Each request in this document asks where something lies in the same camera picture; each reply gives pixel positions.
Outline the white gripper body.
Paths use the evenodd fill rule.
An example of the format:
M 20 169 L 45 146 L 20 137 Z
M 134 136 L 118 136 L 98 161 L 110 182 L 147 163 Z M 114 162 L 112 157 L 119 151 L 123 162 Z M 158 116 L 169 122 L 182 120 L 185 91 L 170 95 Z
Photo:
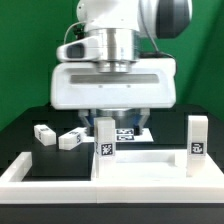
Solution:
M 176 101 L 173 58 L 140 59 L 118 71 L 100 71 L 100 42 L 87 37 L 60 46 L 51 104 L 58 110 L 170 108 Z

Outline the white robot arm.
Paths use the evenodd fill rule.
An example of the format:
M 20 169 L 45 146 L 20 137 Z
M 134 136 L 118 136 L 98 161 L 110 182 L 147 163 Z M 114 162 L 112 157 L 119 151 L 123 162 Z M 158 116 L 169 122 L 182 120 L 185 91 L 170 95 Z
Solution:
M 176 60 L 157 47 L 141 51 L 140 40 L 179 36 L 192 0 L 80 0 L 76 13 L 73 26 L 83 28 L 57 48 L 51 105 L 78 111 L 87 128 L 94 117 L 111 116 L 140 134 L 151 109 L 176 102 Z

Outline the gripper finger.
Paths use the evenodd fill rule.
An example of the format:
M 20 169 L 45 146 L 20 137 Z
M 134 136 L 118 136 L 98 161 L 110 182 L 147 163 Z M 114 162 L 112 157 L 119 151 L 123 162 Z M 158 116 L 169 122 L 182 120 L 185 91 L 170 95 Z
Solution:
M 145 123 L 150 117 L 149 109 L 137 109 L 133 118 L 134 134 L 139 136 L 143 133 Z
M 87 134 L 94 134 L 94 116 L 90 110 L 79 110 L 78 111 L 79 119 L 82 124 L 87 128 Z

